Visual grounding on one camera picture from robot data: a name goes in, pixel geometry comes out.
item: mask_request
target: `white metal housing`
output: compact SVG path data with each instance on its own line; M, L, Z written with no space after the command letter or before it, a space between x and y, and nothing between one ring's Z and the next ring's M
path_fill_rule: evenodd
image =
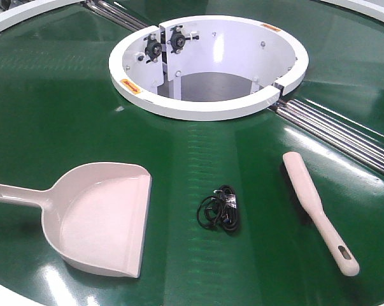
M170 41L164 43L166 63L148 62L144 55L147 37L160 32L169 40L174 28L190 38L179 54ZM211 121L243 117L258 112L295 89L302 81L309 59L293 36L269 24L230 16L193 16L151 26L124 38L110 55L110 73L115 88L130 102L165 117ZM157 94L170 82L171 97ZM181 100L180 78L185 75L219 72L251 80L253 92L225 101Z

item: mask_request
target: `brush handle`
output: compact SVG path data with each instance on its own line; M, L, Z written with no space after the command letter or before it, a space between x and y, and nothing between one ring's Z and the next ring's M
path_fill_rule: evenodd
M346 276L357 275L360 271L359 264L325 215L318 191L301 155L288 152L282 158L299 202L318 228L339 269Z

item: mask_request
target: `black cable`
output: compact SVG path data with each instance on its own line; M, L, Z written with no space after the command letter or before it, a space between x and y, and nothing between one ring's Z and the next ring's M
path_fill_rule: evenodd
M229 185L222 185L214 192L215 196L206 197L197 208L197 222L209 230L219 225L227 232L236 231L239 227L236 192ZM201 215L205 216L207 222L201 221Z

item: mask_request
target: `metal rod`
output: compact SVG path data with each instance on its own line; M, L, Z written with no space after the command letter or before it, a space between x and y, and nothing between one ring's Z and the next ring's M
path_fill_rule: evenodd
M351 127L338 122L337 120L325 115L318 110L313 109L312 107L302 103L298 100L291 100L287 103L287 107L296 106L300 108L300 110L304 113L308 113L310 116L315 117L315 119L319 119L322 124L325 124L328 127L333 127L337 133L347 137L349 140L358 143L362 147L366 148L366 150L370 150L374 154L380 155L384 159L384 149L377 146L373 142L366 140L362 135L362 133L354 130L351 130Z
M85 6L92 10L93 12L107 18L108 20L115 22L116 24L119 24L120 26L132 31L136 32L140 29L145 28L141 24L141 21L137 21L134 23L135 17L133 18L124 18L124 14L122 16L117 15L116 13L113 13L111 10L108 10L105 6L101 6L98 3L104 2L104 1L98 1L94 2L93 0L86 0Z
M131 16L130 14L128 14L128 13L126 13L126 12L116 8L116 7L114 7L113 5L111 5L111 4L109 4L109 3L105 2L105 1L98 0L97 5L105 8L106 10L108 10L110 12L112 12L116 16L120 17L122 20L125 20L128 23L132 24L138 30L144 29L146 27L149 27L148 24L140 21L139 19Z
M315 136L321 138L322 140L325 140L327 143L335 146L339 150L342 150L343 152L349 154L360 162L384 174L384 162L382 159L379 159L376 156L371 156L370 154L368 154L368 152L360 149L360 147L358 147L354 143L347 143L347 139L343 139L337 137L337 135L327 133L327 131L323 127L317 125L315 120L309 120L309 115L303 116L301 113L292 111L292 109L288 108L286 105L288 105L289 103L290 102L277 106L275 112L281 117L302 127L303 129L309 131Z
M307 121L312 123L314 126L317 126L324 133L330 134L337 138L342 143L347 143L348 145L357 148L364 154L376 158L384 164L384 154L380 154L375 148L368 146L368 142L360 141L348 131L343 131L335 126L330 126L323 119L310 115L306 110L298 108L296 105L287 103L286 108L292 110L293 112L304 117Z

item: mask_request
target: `sticker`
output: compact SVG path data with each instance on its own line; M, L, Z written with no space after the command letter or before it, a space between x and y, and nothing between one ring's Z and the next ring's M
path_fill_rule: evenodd
M266 27L267 29L273 30L275 32L281 31L281 29L278 29L277 27L271 25L271 24L262 24L263 27Z
M132 91L133 94L139 94L141 92L141 89L127 78L121 80L121 83L123 83L126 88Z

